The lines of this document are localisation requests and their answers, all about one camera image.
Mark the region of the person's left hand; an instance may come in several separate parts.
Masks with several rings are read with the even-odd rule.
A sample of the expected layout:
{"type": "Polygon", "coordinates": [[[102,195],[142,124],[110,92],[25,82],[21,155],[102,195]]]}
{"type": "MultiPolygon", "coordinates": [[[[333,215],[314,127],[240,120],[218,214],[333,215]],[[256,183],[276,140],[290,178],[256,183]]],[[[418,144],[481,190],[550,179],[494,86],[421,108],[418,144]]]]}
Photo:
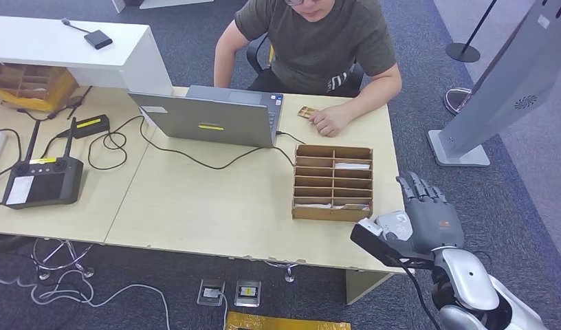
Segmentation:
{"type": "Polygon", "coordinates": [[[354,119],[354,113],[344,105],[314,112],[309,121],[321,136],[335,137],[354,119]]]}

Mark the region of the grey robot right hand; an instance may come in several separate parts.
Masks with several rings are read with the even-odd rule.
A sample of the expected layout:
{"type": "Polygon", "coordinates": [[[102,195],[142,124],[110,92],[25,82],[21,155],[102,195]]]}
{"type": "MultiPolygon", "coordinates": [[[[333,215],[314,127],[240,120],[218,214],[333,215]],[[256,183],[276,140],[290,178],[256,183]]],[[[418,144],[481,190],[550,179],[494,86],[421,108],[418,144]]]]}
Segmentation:
{"type": "Polygon", "coordinates": [[[444,193],[410,171],[410,181],[397,176],[405,197],[406,216],[412,230],[407,239],[401,234],[385,234],[387,244],[404,258],[429,259],[432,251],[462,248],[465,237],[455,207],[444,193]]]}

